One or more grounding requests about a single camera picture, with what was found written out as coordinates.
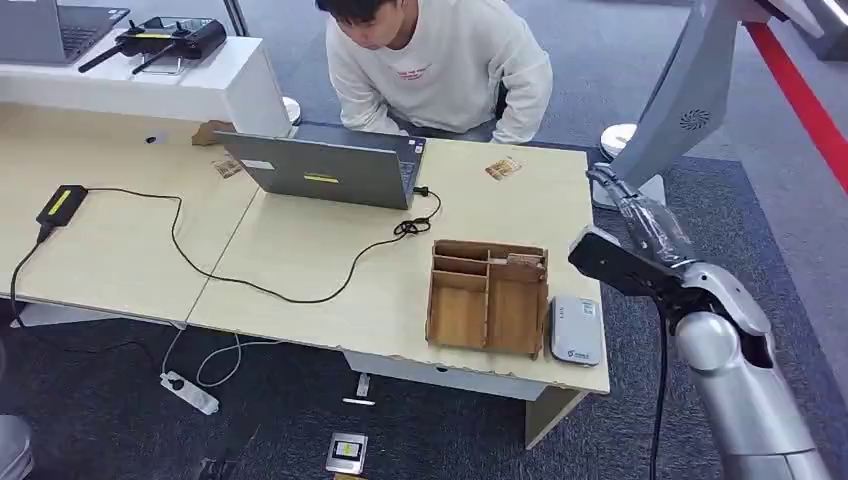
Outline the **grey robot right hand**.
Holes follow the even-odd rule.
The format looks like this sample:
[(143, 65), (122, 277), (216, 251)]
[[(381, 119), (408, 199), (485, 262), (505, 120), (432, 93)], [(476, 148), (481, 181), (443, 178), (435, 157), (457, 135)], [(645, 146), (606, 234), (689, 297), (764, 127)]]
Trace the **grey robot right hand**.
[(728, 270), (697, 257), (692, 241), (668, 207), (617, 176), (611, 166), (595, 163), (586, 176), (599, 184), (624, 218), (633, 248), (616, 242), (616, 260), (602, 280), (626, 296), (653, 299), (670, 327), (684, 316), (710, 311), (747, 335), (766, 337), (771, 322), (745, 286)]

